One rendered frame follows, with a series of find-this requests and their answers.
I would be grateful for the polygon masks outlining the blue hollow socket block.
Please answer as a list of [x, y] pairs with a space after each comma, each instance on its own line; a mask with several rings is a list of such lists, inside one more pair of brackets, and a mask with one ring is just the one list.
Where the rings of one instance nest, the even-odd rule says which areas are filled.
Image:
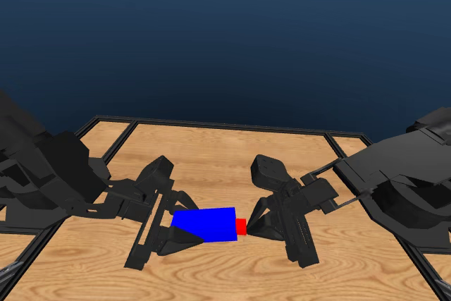
[[171, 226], [194, 234], [204, 242], [237, 241], [234, 207], [175, 211]]

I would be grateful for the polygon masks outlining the silver aluminium rail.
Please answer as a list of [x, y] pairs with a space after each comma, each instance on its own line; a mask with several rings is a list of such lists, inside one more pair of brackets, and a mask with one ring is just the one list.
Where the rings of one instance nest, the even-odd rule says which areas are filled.
[[447, 301], [451, 301], [451, 284], [441, 279], [436, 279], [435, 282], [437, 286], [441, 289], [442, 294], [445, 296], [445, 299]]
[[23, 262], [12, 262], [11, 264], [0, 269], [0, 285], [7, 282], [12, 276], [15, 275], [16, 271], [23, 265]]

